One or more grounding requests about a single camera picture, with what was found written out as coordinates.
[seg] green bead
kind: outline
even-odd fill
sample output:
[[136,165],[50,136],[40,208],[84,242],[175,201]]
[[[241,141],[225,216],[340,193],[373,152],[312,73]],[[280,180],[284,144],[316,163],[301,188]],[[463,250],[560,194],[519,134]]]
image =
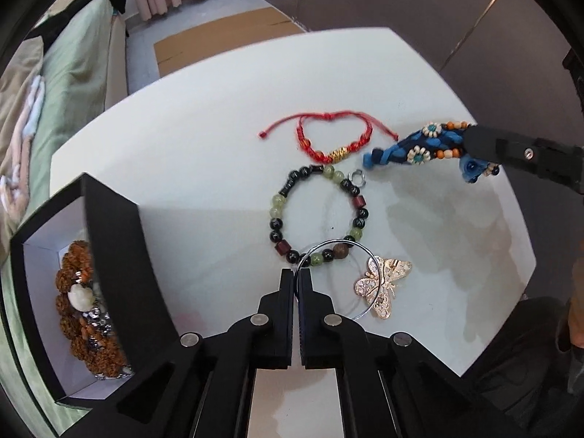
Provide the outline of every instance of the green bead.
[[282,209],[279,207],[273,207],[270,209],[270,217],[272,219],[282,219]]
[[282,196],[281,194],[276,194],[272,198],[272,205],[274,207],[277,207],[277,208],[281,208],[282,206],[284,206],[285,202],[286,202],[286,198],[284,196]]
[[345,175],[343,174],[343,171],[335,171],[335,174],[332,175],[332,180],[336,184],[340,184],[340,182],[343,179],[345,179]]
[[332,179],[333,174],[335,174],[335,167],[333,165],[326,165],[322,175],[325,178]]
[[361,237],[363,237],[363,231],[361,229],[359,229],[359,227],[353,227],[349,231],[349,235],[352,235],[353,237],[355,237],[355,242],[358,242],[361,240]]
[[322,256],[322,253],[313,253],[312,255],[310,255],[310,265],[313,267],[322,265],[322,262],[324,261],[325,259]]

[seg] table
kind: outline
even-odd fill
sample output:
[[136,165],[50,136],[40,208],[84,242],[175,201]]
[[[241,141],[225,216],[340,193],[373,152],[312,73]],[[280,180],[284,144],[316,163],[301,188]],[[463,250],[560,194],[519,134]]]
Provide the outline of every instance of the table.
[[[162,78],[106,111],[53,156],[51,194],[88,172],[140,206],[160,288],[179,333],[224,332],[277,288],[285,261],[268,240],[270,199],[310,160],[294,122],[300,111],[365,111],[401,137],[425,122],[471,114],[440,76],[386,28],[314,32],[258,43]],[[325,152],[357,139],[358,120],[305,128]],[[368,148],[392,143],[374,131]],[[345,173],[360,155],[338,165]],[[456,161],[377,168],[363,190],[362,243],[410,260],[393,313],[360,322],[373,333],[407,331],[462,374],[519,301],[535,268],[527,229],[504,172],[462,181]],[[352,207],[325,179],[295,188],[285,237],[298,250],[346,235]],[[356,249],[313,270],[315,289],[350,316],[365,305],[353,282]],[[295,336],[288,371],[259,371],[250,437],[341,437],[334,371],[305,371]]]

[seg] butterfly brooch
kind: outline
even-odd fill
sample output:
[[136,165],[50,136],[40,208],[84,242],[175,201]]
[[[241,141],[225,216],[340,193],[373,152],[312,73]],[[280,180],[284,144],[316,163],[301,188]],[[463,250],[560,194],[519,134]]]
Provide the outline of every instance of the butterfly brooch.
[[[379,262],[382,269],[381,274],[381,291],[377,297],[377,301],[373,305],[373,311],[381,318],[387,319],[391,315],[391,299],[395,298],[395,282],[404,278],[412,270],[412,262],[405,260],[395,260],[393,258],[378,257],[375,258]],[[375,295],[377,294],[377,286],[379,285],[379,272],[377,266],[372,258],[367,261],[368,272],[365,273],[365,278],[361,278],[355,282],[355,293],[362,296],[367,301],[367,304],[373,303]]]

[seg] silver hoop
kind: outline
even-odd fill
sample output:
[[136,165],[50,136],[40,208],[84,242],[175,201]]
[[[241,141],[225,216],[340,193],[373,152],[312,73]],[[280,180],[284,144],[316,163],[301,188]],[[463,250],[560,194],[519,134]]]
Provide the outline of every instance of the silver hoop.
[[[359,184],[357,184],[356,182],[353,181],[353,176],[360,176],[361,177],[361,182]],[[357,186],[357,187],[363,187],[367,184],[367,180],[365,179],[365,173],[363,173],[362,169],[356,169],[355,171],[353,171],[352,173],[349,173],[349,181],[351,181],[353,183],[353,185]]]
[[381,269],[381,264],[375,258],[375,255],[373,255],[373,252],[371,250],[369,250],[366,246],[363,246],[363,245],[361,245],[358,242],[347,241],[347,240],[344,240],[344,239],[333,239],[331,241],[325,241],[325,242],[319,243],[318,245],[315,245],[308,252],[306,252],[302,256],[302,258],[300,258],[300,261],[298,263],[299,266],[296,267],[296,271],[294,272],[294,285],[298,285],[298,273],[299,273],[300,268],[301,268],[300,266],[304,263],[304,260],[310,254],[312,254],[314,251],[316,251],[317,249],[319,249],[320,247],[324,247],[325,245],[329,245],[331,243],[348,243],[350,245],[355,245],[355,246],[359,247],[362,250],[365,250],[367,252],[367,254],[369,255],[369,257],[372,258],[373,261],[375,262],[375,266],[377,267],[377,271],[379,272],[379,282],[377,283],[377,293],[375,295],[375,298],[373,298],[373,301],[371,302],[371,304],[367,307],[367,309],[365,311],[363,311],[362,313],[358,314],[357,316],[354,316],[354,317],[350,318],[353,321],[357,321],[358,319],[361,319],[362,317],[364,317],[367,313],[369,313],[371,311],[373,305],[377,301],[377,297],[379,296],[379,294],[381,292],[381,277],[383,275],[383,270]]

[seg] metal screw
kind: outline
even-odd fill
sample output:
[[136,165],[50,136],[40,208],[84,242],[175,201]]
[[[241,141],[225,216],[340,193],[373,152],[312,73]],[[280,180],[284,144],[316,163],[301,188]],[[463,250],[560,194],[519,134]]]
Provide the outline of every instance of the metal screw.
[[398,346],[408,347],[412,343],[412,336],[408,333],[395,333],[393,335],[393,342]]
[[195,333],[185,333],[180,336],[180,344],[185,347],[193,347],[196,343],[199,342],[199,336]]
[[329,326],[338,326],[342,322],[343,322],[343,318],[341,318],[339,315],[326,315],[325,316],[325,324],[328,324]]
[[264,324],[270,321],[270,318],[268,318],[265,314],[257,313],[249,318],[249,320],[254,326],[264,326]]

